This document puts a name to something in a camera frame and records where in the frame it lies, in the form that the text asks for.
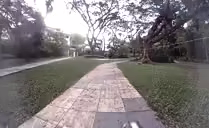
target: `sidewalk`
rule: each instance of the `sidewalk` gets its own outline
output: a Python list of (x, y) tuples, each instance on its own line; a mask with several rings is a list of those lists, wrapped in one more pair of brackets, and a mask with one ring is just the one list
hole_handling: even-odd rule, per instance
[(70, 58), (71, 57), (64, 57), (64, 58), (59, 58), (59, 59), (46, 60), (46, 61), (40, 61), (40, 62), (25, 64), (25, 65), (22, 65), (22, 66), (15, 66), (15, 67), (11, 67), (11, 68), (0, 69), (0, 77), (10, 75), (10, 74), (13, 74), (13, 73), (16, 73), (16, 72), (20, 72), (20, 71), (23, 71), (23, 70), (35, 68), (35, 67), (38, 67), (38, 66), (42, 66), (42, 65), (45, 65), (45, 64), (50, 64), (50, 63), (70, 59)]
[(117, 68), (103, 64), (81, 78), (19, 128), (164, 128), (141, 95)]

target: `lawn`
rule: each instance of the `lawn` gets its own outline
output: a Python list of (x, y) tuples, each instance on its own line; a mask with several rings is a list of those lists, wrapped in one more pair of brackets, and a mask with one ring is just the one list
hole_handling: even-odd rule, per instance
[(188, 69), (173, 64), (138, 65), (133, 62), (118, 66), (164, 124), (181, 128), (192, 126), (186, 122), (193, 114), (192, 100), (197, 97), (197, 90), (192, 77), (188, 76)]
[(0, 78), (0, 123), (16, 127), (97, 65), (109, 60), (74, 58)]

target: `foliage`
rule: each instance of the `foliage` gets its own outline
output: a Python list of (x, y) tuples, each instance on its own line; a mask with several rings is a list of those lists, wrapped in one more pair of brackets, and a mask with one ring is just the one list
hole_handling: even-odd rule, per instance
[(46, 30), (44, 43), (42, 45), (43, 56), (63, 56), (69, 49), (67, 38), (69, 36), (60, 31)]
[(80, 34), (74, 33), (70, 35), (70, 46), (80, 48), (85, 43), (85, 37)]
[(111, 21), (118, 19), (119, 4), (116, 0), (73, 0), (68, 5), (80, 14), (88, 26), (87, 41), (94, 51), (100, 33)]

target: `tree trunk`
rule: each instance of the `tree trunk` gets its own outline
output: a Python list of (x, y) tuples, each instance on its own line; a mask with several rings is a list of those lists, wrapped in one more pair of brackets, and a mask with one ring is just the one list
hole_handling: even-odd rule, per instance
[(136, 50), (135, 49), (133, 49), (133, 57), (135, 57), (136, 55)]
[(141, 62), (144, 63), (144, 64), (147, 64), (147, 63), (152, 63), (150, 57), (149, 57), (149, 45), (144, 42), (144, 48), (143, 48), (143, 56), (141, 57)]

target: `paving stone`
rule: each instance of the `paving stone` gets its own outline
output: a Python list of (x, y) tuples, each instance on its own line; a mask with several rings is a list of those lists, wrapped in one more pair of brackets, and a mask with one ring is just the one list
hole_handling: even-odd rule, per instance
[(133, 89), (120, 89), (120, 95), (122, 98), (139, 98), (141, 95)]
[(56, 125), (48, 123), (44, 120), (41, 120), (37, 117), (33, 117), (30, 120), (26, 121), (18, 128), (55, 128)]
[(119, 89), (130, 89), (131, 87), (130, 87), (130, 85), (128, 85), (128, 84), (119, 84), (119, 85), (118, 85), (118, 88), (119, 88)]
[(99, 98), (100, 90), (97, 89), (85, 89), (79, 98)]
[(52, 106), (70, 108), (76, 99), (80, 96), (83, 89), (70, 88), (64, 92), (61, 96), (57, 97), (51, 102)]
[(104, 84), (93, 84), (90, 83), (88, 85), (88, 89), (102, 89), (104, 87)]
[(125, 112), (121, 98), (100, 99), (98, 112)]
[(92, 128), (95, 112), (82, 112), (70, 109), (57, 128)]
[(127, 112), (128, 121), (137, 121), (143, 128), (164, 128), (153, 111)]
[(52, 124), (58, 124), (67, 109), (46, 106), (42, 111), (36, 114), (36, 117), (43, 119)]
[(120, 81), (115, 80), (115, 79), (114, 80), (105, 79), (104, 83), (105, 84), (121, 84)]
[(127, 123), (125, 113), (97, 112), (93, 128), (122, 128)]
[(109, 87), (101, 90), (100, 97), (104, 99), (120, 98), (120, 92), (117, 88)]
[(142, 128), (164, 128), (161, 122), (157, 121), (152, 111), (145, 112), (98, 112), (93, 128), (122, 128), (125, 123), (138, 122)]
[(126, 112), (151, 110), (143, 98), (123, 98), (123, 104)]
[(98, 103), (98, 98), (78, 98), (72, 108), (79, 111), (96, 112)]

